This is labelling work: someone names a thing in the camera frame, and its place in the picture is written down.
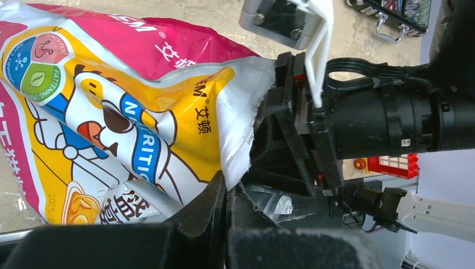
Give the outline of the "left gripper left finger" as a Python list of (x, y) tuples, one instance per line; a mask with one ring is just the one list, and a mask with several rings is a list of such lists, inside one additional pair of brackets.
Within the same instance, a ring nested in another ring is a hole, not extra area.
[(223, 268), (226, 188), (218, 171), (160, 224), (41, 226), (24, 231), (3, 268)]

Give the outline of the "black poker chip case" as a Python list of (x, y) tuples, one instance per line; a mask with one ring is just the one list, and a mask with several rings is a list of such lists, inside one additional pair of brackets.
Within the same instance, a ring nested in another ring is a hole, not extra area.
[(397, 44), (404, 37), (424, 36), (429, 27), (431, 1), (346, 0), (348, 8), (375, 20), (374, 36)]

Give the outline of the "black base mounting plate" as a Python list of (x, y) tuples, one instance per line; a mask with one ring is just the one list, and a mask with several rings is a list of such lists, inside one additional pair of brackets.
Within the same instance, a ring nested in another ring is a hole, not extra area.
[(380, 180), (352, 179), (338, 188), (339, 207), (365, 233), (385, 228), (384, 221), (378, 216), (382, 199), (383, 182)]

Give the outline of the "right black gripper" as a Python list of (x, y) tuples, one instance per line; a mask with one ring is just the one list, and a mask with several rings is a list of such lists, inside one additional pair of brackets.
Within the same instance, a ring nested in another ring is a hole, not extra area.
[(316, 197), (338, 196), (342, 172), (324, 108), (316, 108), (304, 65), (305, 53), (280, 54), (276, 81), (262, 100), (254, 124), (246, 184)]

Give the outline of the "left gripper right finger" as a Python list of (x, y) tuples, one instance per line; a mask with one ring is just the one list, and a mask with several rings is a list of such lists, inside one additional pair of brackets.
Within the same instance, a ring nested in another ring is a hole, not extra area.
[(227, 195), (227, 268), (382, 268), (373, 242), (349, 229), (285, 229), (236, 186)]

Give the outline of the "red yellow toy block car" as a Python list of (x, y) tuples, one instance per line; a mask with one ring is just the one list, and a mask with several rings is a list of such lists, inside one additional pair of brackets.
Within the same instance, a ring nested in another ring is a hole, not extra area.
[(404, 154), (398, 157), (375, 156), (353, 160), (353, 167), (365, 174), (386, 174), (402, 179), (413, 179), (419, 176), (417, 154)]

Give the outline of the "pet food bag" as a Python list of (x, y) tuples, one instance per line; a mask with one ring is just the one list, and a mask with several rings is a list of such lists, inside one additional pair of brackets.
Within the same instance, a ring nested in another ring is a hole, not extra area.
[(275, 62), (214, 30), (1, 4), (1, 146), (53, 225), (161, 222), (250, 168)]

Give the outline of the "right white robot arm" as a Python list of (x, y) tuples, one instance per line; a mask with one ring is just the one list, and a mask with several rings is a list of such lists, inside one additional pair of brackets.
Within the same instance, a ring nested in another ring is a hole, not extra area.
[(340, 167), (343, 159), (474, 148), (474, 2), (447, 1), (441, 11), (429, 64), (324, 61), (319, 101), (310, 93), (310, 51), (280, 54), (244, 183), (310, 197), (322, 191), (393, 232), (474, 241), (472, 205), (348, 184)]

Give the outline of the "aluminium frame rail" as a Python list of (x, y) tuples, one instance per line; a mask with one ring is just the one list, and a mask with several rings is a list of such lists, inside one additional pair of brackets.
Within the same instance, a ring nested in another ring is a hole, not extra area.
[(22, 240), (25, 236), (33, 231), (33, 229), (23, 229), (9, 232), (2, 232), (0, 235), (1, 245), (15, 244), (19, 240)]

